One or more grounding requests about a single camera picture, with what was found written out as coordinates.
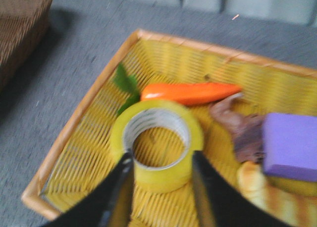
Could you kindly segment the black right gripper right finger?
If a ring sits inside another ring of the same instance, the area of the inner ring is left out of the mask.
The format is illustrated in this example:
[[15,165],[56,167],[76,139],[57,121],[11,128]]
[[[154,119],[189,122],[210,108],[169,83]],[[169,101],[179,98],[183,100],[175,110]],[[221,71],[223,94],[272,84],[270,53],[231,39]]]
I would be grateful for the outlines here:
[[192,156],[192,183],[200,227],[287,227],[233,188],[203,152]]

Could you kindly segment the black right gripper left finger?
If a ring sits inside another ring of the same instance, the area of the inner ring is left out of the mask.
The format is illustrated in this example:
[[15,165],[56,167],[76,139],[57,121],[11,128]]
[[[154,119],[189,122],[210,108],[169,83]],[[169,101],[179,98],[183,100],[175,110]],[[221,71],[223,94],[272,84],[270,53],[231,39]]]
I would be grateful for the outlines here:
[[44,227],[127,227],[132,213],[134,163],[124,153],[109,175],[84,199]]

